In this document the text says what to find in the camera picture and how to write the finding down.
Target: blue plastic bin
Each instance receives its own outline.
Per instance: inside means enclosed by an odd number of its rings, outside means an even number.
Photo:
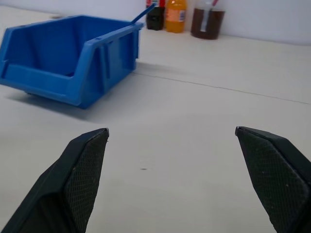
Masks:
[[[8,28],[0,84],[87,108],[135,70],[142,27],[74,16]]]

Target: white wall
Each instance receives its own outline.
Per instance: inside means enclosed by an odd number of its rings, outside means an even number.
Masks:
[[[188,0],[188,30],[194,2]],[[0,3],[65,15],[127,20],[145,8],[145,0],[0,0]],[[226,9],[223,34],[311,45],[311,0],[220,0],[219,7]]]

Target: orange bottle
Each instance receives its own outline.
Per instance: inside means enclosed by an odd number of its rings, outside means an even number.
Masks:
[[[166,6],[166,31],[182,33],[185,27],[186,0],[169,0]]]

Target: white table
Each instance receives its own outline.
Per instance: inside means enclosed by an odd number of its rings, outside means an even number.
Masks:
[[[0,7],[1,31],[49,17]],[[310,57],[143,30],[137,70],[88,110],[0,86],[0,229],[71,139],[108,127],[88,233],[275,232],[234,131],[280,134],[311,158]]]

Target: soda bottle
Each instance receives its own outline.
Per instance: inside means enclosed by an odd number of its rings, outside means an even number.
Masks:
[[[171,33],[182,33],[185,27],[187,1],[169,0],[166,8],[166,30]]]
[[[147,0],[146,6],[155,3],[155,8],[147,14],[146,23],[150,30],[162,30],[164,26],[165,0]]]

